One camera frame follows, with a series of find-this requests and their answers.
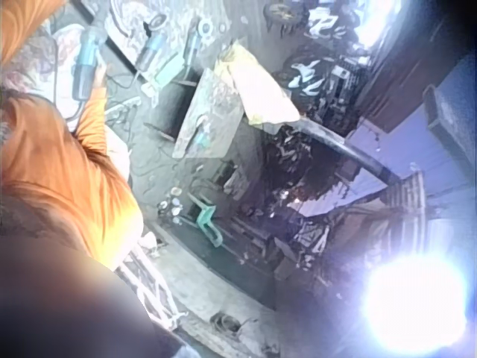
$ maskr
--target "metal table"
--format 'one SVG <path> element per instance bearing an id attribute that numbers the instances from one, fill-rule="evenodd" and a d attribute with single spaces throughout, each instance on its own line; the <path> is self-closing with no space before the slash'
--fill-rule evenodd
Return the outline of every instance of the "metal table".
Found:
<path id="1" fill-rule="evenodd" d="M 222 158 L 227 155 L 244 115 L 239 93 L 205 69 L 176 141 L 174 158 Z M 198 127 L 207 126 L 202 143 Z"/>

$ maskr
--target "hand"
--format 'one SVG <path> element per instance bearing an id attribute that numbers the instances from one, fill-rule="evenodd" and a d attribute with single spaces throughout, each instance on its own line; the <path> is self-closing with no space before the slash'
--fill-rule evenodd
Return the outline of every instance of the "hand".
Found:
<path id="1" fill-rule="evenodd" d="M 98 59 L 98 66 L 96 67 L 95 81 L 93 82 L 93 87 L 99 88 L 105 86 L 107 64 L 106 62 L 104 62 L 103 57 L 99 53 L 96 55 L 96 58 Z"/>

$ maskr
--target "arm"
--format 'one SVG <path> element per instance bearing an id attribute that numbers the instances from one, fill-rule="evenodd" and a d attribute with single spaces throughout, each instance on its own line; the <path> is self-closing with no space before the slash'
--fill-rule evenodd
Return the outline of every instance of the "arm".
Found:
<path id="1" fill-rule="evenodd" d="M 66 0 L 1 0 L 1 65 Z"/>
<path id="2" fill-rule="evenodd" d="M 104 132 L 104 108 L 107 102 L 106 88 L 94 88 L 86 103 L 76 135 L 87 154 L 91 152 L 107 155 L 106 135 Z"/>

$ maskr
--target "person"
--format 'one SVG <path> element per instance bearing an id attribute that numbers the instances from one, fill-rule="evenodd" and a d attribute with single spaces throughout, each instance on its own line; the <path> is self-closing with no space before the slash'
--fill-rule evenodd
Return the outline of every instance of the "person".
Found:
<path id="1" fill-rule="evenodd" d="M 2 0 L 2 71 L 65 3 Z M 51 101 L 2 83 L 0 347 L 10 357 L 198 357 L 113 273 L 143 218 L 108 155 L 105 72 L 74 134 Z"/>
<path id="2" fill-rule="evenodd" d="M 1 3 L 2 68 L 64 2 Z M 49 101 L 2 90 L 1 234 L 20 227 L 38 234 L 41 226 L 51 239 L 115 270 L 141 236 L 143 220 L 127 180 L 107 156 L 104 75 L 99 66 L 74 136 Z"/>

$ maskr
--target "orange shirt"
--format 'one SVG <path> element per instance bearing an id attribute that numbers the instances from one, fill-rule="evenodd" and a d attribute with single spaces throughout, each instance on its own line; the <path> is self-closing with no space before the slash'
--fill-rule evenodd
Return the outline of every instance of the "orange shirt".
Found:
<path id="1" fill-rule="evenodd" d="M 1 65 L 6 64 L 64 0 L 2 0 Z M 1 186 L 33 207 L 72 223 L 90 256 L 115 269 L 142 233 L 142 214 L 125 179 L 107 156 L 105 89 L 95 89 L 74 138 L 48 101 L 9 98 L 13 131 L 1 149 Z"/>

